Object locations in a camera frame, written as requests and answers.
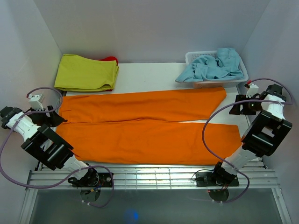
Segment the orange trousers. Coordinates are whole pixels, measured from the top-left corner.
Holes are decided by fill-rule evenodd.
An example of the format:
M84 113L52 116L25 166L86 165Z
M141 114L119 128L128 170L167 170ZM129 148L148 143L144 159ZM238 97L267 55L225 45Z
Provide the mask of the orange trousers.
M222 87L66 96L56 132L81 161L214 165L241 146L236 125L209 124Z

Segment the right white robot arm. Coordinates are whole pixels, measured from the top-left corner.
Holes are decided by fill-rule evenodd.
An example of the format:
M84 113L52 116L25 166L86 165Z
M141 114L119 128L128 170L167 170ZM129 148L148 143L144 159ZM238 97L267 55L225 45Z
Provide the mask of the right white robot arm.
M272 84L259 94L258 86L246 84L245 95L237 95L232 115L254 115L255 119L242 136L242 145L224 162L218 162L211 173L216 185L229 185L237 177L237 171L250 160L271 156L292 129L292 123L283 115L286 97L282 86Z

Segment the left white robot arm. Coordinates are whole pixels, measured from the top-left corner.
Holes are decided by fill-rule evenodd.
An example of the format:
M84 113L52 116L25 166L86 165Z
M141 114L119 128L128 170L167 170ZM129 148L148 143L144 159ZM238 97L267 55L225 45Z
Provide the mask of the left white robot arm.
M52 106L48 112L30 108L26 114L17 107L4 107L0 111L1 127L11 129L17 122L14 131L24 140L21 148L51 170L66 169L72 177L68 183L73 187L94 187L100 182L94 168L76 159L73 147L59 136L53 127L66 122Z

